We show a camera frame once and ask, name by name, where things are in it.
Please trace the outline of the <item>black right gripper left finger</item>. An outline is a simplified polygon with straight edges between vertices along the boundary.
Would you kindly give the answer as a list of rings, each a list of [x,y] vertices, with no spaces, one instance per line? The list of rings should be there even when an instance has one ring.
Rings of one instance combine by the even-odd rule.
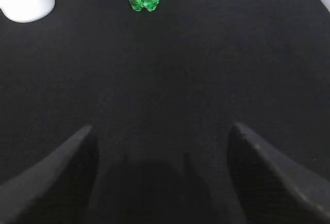
[[[1,223],[80,223],[99,167],[91,126],[1,185]]]

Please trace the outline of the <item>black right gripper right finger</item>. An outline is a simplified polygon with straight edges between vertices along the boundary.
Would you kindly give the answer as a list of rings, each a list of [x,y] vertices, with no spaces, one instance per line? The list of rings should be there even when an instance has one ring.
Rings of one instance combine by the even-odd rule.
[[[230,129],[227,166],[247,223],[329,223],[329,180],[244,124]]]

